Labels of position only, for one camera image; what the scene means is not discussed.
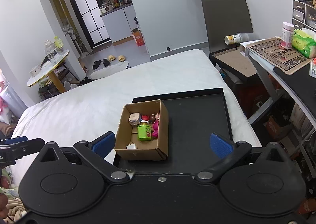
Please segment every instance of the green tissue package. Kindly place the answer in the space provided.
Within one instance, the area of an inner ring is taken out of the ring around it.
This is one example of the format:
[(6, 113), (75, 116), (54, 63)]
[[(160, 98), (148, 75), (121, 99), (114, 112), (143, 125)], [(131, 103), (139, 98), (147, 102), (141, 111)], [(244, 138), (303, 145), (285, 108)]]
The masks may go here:
[(293, 35), (293, 47), (307, 58), (316, 57), (316, 42), (314, 38), (304, 31), (297, 29)]

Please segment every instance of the round table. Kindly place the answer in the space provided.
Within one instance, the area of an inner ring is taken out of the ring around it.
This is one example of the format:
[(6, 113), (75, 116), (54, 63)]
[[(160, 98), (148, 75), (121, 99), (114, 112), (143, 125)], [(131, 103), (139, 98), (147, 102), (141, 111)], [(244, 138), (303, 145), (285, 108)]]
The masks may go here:
[(68, 55), (69, 55), (69, 50), (65, 50), (61, 55), (59, 55), (59, 58), (57, 58), (56, 64), (49, 62), (49, 64), (47, 66), (43, 67), (41, 69), (41, 71), (35, 77), (30, 77), (30, 79), (27, 82), (27, 86), (32, 87), (34, 84), (36, 84), (42, 78), (44, 78), (46, 75), (48, 75), (60, 93), (66, 92), (64, 85), (61, 83), (61, 81), (56, 76), (54, 69), (56, 69), (58, 67), (58, 65)]

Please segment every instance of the blue gripper pad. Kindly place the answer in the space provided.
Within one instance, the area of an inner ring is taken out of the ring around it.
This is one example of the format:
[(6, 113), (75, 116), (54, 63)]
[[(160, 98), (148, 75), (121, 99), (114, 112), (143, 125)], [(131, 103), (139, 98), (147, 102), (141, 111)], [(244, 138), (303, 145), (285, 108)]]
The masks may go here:
[(225, 158), (234, 148), (231, 144), (222, 139), (219, 135), (212, 133), (210, 137), (210, 147), (212, 151), (221, 159)]
[(23, 141), (28, 141), (28, 138), (27, 137), (10, 138), (10, 139), (6, 139), (4, 144), (11, 145), (11, 144), (20, 143)]
[(104, 158), (115, 146), (115, 135), (113, 132), (107, 132), (90, 143), (92, 152)]

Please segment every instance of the black slipper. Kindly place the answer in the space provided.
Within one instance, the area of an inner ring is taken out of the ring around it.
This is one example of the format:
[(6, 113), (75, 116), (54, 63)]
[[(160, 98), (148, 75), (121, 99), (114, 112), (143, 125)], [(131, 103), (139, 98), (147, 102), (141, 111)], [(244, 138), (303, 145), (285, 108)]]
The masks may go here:
[(111, 62), (108, 59), (103, 59), (102, 62), (103, 62), (104, 67), (107, 67), (111, 64)]
[(101, 60), (95, 61), (93, 66), (92, 66), (92, 69), (94, 69), (94, 70), (97, 69), (100, 66), (100, 64), (101, 64)]

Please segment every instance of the pink stuffed toy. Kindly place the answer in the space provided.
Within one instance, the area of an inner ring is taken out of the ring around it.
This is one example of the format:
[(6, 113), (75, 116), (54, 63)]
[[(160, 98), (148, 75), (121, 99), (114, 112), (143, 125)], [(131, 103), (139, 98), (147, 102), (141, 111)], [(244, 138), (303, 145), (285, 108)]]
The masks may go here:
[(151, 134), (151, 136), (158, 137), (158, 126), (159, 126), (159, 120), (156, 120), (156, 122), (153, 124), (154, 132)]

